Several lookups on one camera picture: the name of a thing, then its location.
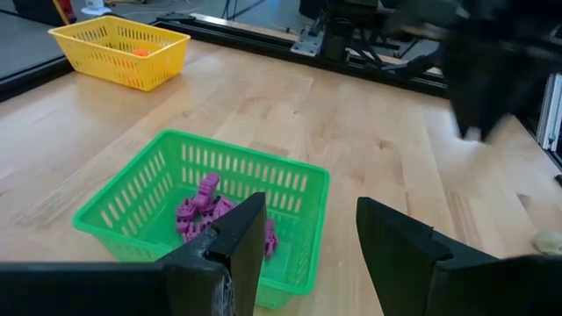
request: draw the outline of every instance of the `wooden tabletop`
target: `wooden tabletop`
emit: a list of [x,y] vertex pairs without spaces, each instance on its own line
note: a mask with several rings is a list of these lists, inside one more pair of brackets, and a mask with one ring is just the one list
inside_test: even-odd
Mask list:
[[506,257],[562,230],[556,167],[514,118],[460,140],[446,100],[192,41],[150,93],[73,73],[0,104],[0,259],[106,261],[70,220],[163,128],[328,169],[316,288],[256,314],[381,315],[355,228],[357,197]]

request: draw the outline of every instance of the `wood grain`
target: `wood grain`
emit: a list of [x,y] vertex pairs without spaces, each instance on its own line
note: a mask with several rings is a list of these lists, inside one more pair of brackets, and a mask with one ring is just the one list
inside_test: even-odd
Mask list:
[[446,100],[192,41],[184,72],[151,93],[71,74],[0,105],[0,259],[113,260],[72,215],[163,128],[332,174],[313,294],[259,315],[382,315],[359,196],[500,257],[562,230],[558,170],[515,119],[490,144],[460,140]]

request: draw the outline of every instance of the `orange ball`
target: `orange ball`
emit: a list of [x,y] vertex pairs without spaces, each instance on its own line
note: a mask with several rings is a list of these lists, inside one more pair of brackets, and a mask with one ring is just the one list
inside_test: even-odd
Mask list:
[[148,50],[144,49],[144,48],[137,48],[135,50],[133,50],[133,54],[137,55],[137,56],[141,56],[141,57],[146,57],[149,55]]

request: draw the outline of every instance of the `plastic basket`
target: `plastic basket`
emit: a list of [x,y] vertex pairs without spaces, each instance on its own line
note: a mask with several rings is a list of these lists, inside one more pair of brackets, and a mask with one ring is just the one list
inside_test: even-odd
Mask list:
[[316,281],[329,173],[252,149],[164,131],[73,219],[122,261],[153,261],[181,245],[175,207],[193,196],[208,172],[220,174],[219,194],[240,202],[266,192],[279,238],[263,261],[256,303],[272,309],[309,294]]
[[[144,91],[182,71],[190,38],[115,17],[95,18],[49,33],[76,71]],[[135,49],[149,55],[133,54]]]

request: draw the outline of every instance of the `yellow basket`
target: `yellow basket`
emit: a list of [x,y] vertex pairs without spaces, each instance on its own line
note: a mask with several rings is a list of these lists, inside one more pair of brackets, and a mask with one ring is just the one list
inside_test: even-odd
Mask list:
[[[184,68],[188,35],[102,17],[49,31],[78,72],[151,91]],[[133,54],[143,49],[148,56]]]

